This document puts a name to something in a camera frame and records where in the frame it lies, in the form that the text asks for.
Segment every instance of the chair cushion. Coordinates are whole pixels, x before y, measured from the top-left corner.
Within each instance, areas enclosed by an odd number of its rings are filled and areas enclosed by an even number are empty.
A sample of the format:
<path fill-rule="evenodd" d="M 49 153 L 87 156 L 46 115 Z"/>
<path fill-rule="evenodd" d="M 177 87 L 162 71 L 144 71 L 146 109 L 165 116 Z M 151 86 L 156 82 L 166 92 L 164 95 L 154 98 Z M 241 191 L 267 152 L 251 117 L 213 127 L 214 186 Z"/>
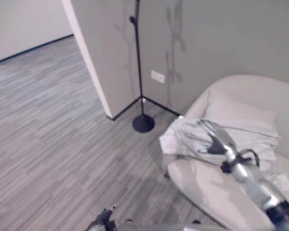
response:
<path fill-rule="evenodd" d="M 289 177 L 289 160 L 279 156 Z M 248 198 L 231 175 L 198 160 L 176 160 L 168 165 L 171 180 L 197 206 L 231 230 L 270 231 L 268 217 Z"/>
<path fill-rule="evenodd" d="M 248 105 L 277 112 L 276 128 L 282 140 L 277 152 L 289 159 L 289 84 L 276 79 L 237 75 L 221 78 L 205 90 L 193 103 L 185 118 L 202 118 L 212 89 L 235 97 Z"/>
<path fill-rule="evenodd" d="M 276 112 L 250 106 L 219 90 L 212 89 L 205 119 L 244 119 L 274 124 Z"/>

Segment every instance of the black cable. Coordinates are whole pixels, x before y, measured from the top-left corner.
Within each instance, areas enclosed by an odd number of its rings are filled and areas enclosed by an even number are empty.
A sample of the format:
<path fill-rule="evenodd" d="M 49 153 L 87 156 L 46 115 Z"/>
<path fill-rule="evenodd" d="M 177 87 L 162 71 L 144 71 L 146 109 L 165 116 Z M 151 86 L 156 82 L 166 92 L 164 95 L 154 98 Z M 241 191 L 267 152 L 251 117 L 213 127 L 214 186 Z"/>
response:
<path fill-rule="evenodd" d="M 260 166 L 259 156 L 258 156 L 257 153 L 254 152 L 254 150 L 252 150 L 252 149 L 244 149 L 241 152 L 239 152 L 239 154 L 244 155 L 244 154 L 249 153 L 249 152 L 252 152 L 254 154 L 256 165 L 257 165 L 257 167 L 259 167 Z"/>

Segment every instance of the black baseboard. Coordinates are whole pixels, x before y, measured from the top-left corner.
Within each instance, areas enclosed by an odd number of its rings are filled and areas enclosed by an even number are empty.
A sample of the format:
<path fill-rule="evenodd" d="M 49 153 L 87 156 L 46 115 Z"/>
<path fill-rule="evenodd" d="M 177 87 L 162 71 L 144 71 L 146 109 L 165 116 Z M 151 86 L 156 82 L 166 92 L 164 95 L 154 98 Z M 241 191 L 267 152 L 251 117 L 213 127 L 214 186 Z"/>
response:
<path fill-rule="evenodd" d="M 135 103 L 138 102 L 138 100 L 140 99 L 140 96 L 135 99 L 131 104 L 129 104 L 126 108 L 124 108 L 119 114 L 117 114 L 115 117 L 110 118 L 109 116 L 106 116 L 108 119 L 115 121 L 116 119 L 118 119 L 118 117 L 120 117 L 120 115 L 122 115 L 124 112 L 126 112 L 130 107 L 132 107 Z"/>
<path fill-rule="evenodd" d="M 171 110 L 171 109 L 169 109 L 169 108 L 167 108 L 167 107 L 159 104 L 158 102 L 155 102 L 154 100 L 151 100 L 151 99 L 148 98 L 148 97 L 145 97 L 145 96 L 144 96 L 144 98 L 145 98 L 146 100 L 150 101 L 151 103 L 154 103 L 155 105 L 163 108 L 164 110 L 166 110 L 166 111 L 168 111 L 168 112 L 170 112 L 170 113 L 173 113 L 173 114 L 176 115 L 176 116 L 180 116 L 180 115 L 181 115 L 180 113 L 177 113 L 177 112 L 175 112 L 175 111 L 173 111 L 173 110 Z"/>
<path fill-rule="evenodd" d="M 141 98 L 141 97 L 139 96 L 136 100 L 134 100 L 130 105 L 128 105 L 126 108 L 124 108 L 124 109 L 123 109 L 119 114 L 117 114 L 115 117 L 113 117 L 113 118 L 110 118 L 109 116 L 106 116 L 106 117 L 107 117 L 108 119 L 112 120 L 112 121 L 115 121 L 115 120 L 118 119 L 124 112 L 126 112 L 130 107 L 132 107 L 135 103 L 137 103 L 140 98 Z M 164 109 L 164 110 L 166 110 L 166 111 L 168 111 L 168 112 L 170 112 L 170 113 L 173 113 L 173 114 L 176 115 L 176 116 L 180 116 L 180 115 L 181 115 L 181 114 L 179 114 L 179 113 L 177 113 L 177 112 L 175 112 L 175 111 L 173 111 L 173 110 L 171 110 L 171 109 L 169 109 L 169 108 L 167 108 L 167 107 L 165 107 L 165 106 L 163 106 L 163 105 L 155 102 L 154 100 L 151 100 L 151 99 L 148 98 L 148 97 L 143 96 L 143 98 L 146 99 L 146 100 L 148 100 L 149 102 L 151 102 L 151 103 L 159 106 L 160 108 L 162 108 L 162 109 Z"/>
<path fill-rule="evenodd" d="M 50 42 L 46 42 L 46 43 L 44 43 L 44 44 L 41 44 L 41 45 L 38 45 L 38 46 L 36 46 L 36 47 L 30 48 L 30 49 L 28 49 L 28 50 L 22 51 L 22 52 L 20 52 L 20 53 L 13 54 L 13 55 L 11 55 L 11 56 L 9 56 L 9 57 L 6 57 L 6 58 L 4 58 L 4 59 L 0 59 L 0 63 L 2 63 L 3 61 L 6 61 L 6 60 L 8 60 L 8 59 L 14 58 L 14 57 L 16 57 L 16 56 L 18 56 L 18 55 L 27 53 L 27 52 L 29 52 L 29 51 L 38 49 L 38 48 L 40 48 L 40 47 L 43 47 L 43 46 L 46 46 L 46 45 L 48 45 L 48 44 L 51 44 L 51 43 L 54 43 L 54 42 L 57 42 L 57 41 L 66 39 L 66 38 L 71 37 L 71 36 L 73 36 L 73 34 L 72 34 L 72 35 L 68 35 L 68 36 L 64 36 L 64 37 L 62 37 L 62 38 L 58 38 L 58 39 L 53 40 L 53 41 L 50 41 Z"/>

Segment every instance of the white armchair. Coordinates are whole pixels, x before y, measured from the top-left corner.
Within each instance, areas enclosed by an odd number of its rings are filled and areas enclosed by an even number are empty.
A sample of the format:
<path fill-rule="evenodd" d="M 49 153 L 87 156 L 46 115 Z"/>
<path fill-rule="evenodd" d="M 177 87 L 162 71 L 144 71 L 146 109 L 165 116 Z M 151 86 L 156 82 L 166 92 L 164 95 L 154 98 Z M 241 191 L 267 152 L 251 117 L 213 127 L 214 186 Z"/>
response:
<path fill-rule="evenodd" d="M 276 128 L 282 137 L 277 164 L 289 179 L 289 84 L 268 77 L 239 75 L 213 83 L 194 102 L 185 118 L 201 118 L 209 91 L 217 89 L 252 106 L 277 111 Z M 274 230 L 267 216 L 246 196 L 231 175 L 197 160 L 175 160 L 168 173 L 176 186 L 198 207 L 226 228 L 236 231 Z M 289 200 L 289 192 L 284 193 Z"/>

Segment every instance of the lamp base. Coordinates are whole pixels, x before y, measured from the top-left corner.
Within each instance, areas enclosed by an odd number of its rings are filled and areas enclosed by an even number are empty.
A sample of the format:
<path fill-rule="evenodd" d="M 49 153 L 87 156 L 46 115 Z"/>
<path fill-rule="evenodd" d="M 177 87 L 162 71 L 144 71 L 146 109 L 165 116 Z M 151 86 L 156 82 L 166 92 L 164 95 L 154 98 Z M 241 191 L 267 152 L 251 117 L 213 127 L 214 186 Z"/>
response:
<path fill-rule="evenodd" d="M 151 131 L 154 128 L 154 125 L 154 119 L 145 114 L 141 114 L 133 120 L 133 128 L 141 133 Z"/>

